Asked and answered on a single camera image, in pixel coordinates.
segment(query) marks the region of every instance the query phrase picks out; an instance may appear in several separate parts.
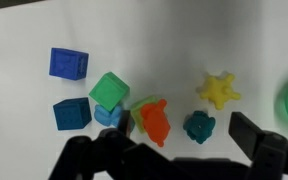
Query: orange fish-shaped toy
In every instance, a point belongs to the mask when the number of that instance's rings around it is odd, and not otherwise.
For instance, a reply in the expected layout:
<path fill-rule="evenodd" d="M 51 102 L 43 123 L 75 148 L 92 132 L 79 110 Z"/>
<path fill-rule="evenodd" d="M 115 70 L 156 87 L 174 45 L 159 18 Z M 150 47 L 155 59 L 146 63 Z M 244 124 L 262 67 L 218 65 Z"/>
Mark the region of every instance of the orange fish-shaped toy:
<path fill-rule="evenodd" d="M 166 104 L 166 100 L 161 99 L 157 104 L 146 104 L 141 108 L 144 129 L 149 138 L 159 147 L 164 146 L 164 140 L 171 129 L 164 113 Z"/>

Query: blue cube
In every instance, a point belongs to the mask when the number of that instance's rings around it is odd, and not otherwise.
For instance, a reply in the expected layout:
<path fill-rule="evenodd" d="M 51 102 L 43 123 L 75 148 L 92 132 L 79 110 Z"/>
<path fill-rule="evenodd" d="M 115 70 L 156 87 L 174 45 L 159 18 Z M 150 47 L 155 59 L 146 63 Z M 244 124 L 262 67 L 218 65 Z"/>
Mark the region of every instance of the blue cube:
<path fill-rule="evenodd" d="M 83 129 L 91 120 L 88 98 L 67 99 L 53 106 L 57 129 Z"/>
<path fill-rule="evenodd" d="M 88 54 L 68 49 L 52 48 L 50 75 L 79 80 L 86 77 Z"/>

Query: yellow star-shaped toy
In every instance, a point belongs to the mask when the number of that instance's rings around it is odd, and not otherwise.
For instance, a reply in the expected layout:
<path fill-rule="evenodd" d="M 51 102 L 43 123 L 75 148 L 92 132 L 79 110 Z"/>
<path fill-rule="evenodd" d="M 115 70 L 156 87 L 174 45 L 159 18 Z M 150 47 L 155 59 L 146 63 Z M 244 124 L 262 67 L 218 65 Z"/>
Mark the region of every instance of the yellow star-shaped toy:
<path fill-rule="evenodd" d="M 233 74 L 228 74 L 224 79 L 209 76 L 204 82 L 204 90 L 200 93 L 202 99 L 208 99 L 215 104 L 217 110 L 224 108 L 224 103 L 230 99 L 239 100 L 241 95 L 232 89 Z"/>

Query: white table surface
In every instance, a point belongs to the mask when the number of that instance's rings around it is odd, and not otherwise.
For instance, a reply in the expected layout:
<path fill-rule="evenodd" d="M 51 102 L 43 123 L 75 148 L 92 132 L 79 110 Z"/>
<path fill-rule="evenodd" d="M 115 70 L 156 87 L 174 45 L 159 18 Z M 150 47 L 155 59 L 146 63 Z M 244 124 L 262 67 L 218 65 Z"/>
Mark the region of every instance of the white table surface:
<path fill-rule="evenodd" d="M 90 54 L 85 80 L 48 75 L 52 47 Z M 226 157 L 249 163 L 228 135 L 232 111 L 288 138 L 278 94 L 288 82 L 288 1 L 51 0 L 0 9 L 0 180 L 47 179 L 70 137 L 96 138 L 96 120 L 83 130 L 57 131 L 52 106 L 87 97 L 113 71 L 131 87 L 125 108 L 151 94 L 168 101 L 171 132 L 157 148 L 136 129 L 132 140 L 176 156 Z M 222 111 L 195 92 L 206 73 L 236 75 L 240 101 Z M 90 99 L 92 112 L 95 102 Z M 216 118 L 203 145 L 182 129 L 194 110 Z M 109 179 L 105 174 L 98 179 Z"/>

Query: teal block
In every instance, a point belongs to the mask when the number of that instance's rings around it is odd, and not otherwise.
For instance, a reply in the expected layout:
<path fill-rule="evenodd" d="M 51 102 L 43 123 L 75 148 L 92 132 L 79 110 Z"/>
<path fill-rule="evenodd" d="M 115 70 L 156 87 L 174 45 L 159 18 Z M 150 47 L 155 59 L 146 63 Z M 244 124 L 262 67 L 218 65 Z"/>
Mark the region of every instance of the teal block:
<path fill-rule="evenodd" d="M 114 73 L 108 72 L 104 74 L 89 95 L 106 110 L 112 111 L 129 90 L 130 87 L 127 84 Z"/>

